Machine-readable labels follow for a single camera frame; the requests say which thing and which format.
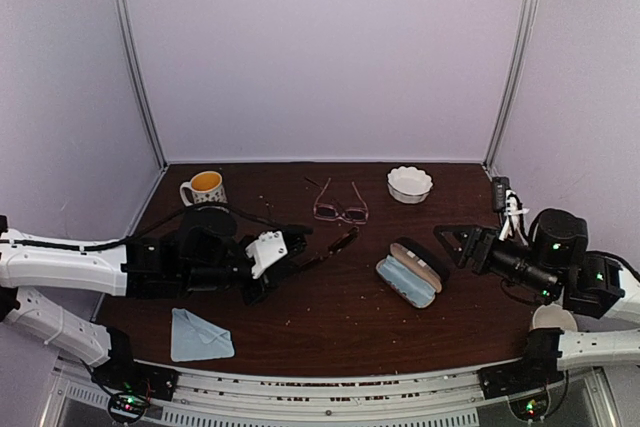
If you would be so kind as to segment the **dark tortoiseshell sunglasses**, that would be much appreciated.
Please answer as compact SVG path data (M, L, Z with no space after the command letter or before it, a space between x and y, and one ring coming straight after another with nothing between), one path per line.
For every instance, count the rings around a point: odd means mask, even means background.
M351 225L351 229L346 234L344 234L342 237L340 237L339 239L337 239L327 247L327 251L325 254L316 255L310 260L303 262L302 264L298 265L298 270L305 270L305 269L311 268L315 265L318 265L324 262L328 258L336 255L341 250L343 250L344 248L349 246L351 243L353 243L358 237L358 234L359 234L358 226Z

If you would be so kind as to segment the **brown plaid glasses case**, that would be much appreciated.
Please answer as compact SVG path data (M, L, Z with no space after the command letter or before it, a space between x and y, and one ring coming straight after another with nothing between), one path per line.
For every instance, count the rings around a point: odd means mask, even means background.
M422 279L427 280L435 288L436 297L449 282L450 271L448 267L430 250L412 238L399 237L394 240L390 244L388 255L400 261Z

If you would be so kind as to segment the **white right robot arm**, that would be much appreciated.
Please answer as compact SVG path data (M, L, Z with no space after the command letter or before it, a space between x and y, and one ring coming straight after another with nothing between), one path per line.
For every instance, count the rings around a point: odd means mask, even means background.
M639 272L618 255L589 249L585 219L547 208L523 242L478 225L439 225L434 235L460 268L494 274L545 305L559 301L573 314L633 324L609 332L531 330L522 357L500 367L519 387L575 368L639 362Z

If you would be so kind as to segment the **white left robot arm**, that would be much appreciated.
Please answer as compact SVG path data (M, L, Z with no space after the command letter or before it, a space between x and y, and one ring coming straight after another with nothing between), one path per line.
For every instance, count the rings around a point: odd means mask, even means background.
M62 241L1 225L1 320L18 325L106 375L123 391L144 380L129 337L85 322L39 293L41 287L143 300L237 288L262 300L297 270L312 228L280 224L230 206L186 207L160 238L150 226L119 240Z

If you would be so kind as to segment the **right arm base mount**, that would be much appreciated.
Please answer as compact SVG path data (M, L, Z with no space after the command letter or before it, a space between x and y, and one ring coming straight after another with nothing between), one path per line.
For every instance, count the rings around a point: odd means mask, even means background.
M569 377L553 365L525 359L478 371L485 400L505 397L511 414L532 424L555 413L567 395Z

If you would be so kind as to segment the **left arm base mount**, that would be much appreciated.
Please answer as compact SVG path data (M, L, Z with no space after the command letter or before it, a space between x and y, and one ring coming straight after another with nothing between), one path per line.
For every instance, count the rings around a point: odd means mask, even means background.
M171 401L177 370L135 362L132 370L102 365L88 367L91 381L107 395L107 413L113 421L130 425L140 421L154 400Z

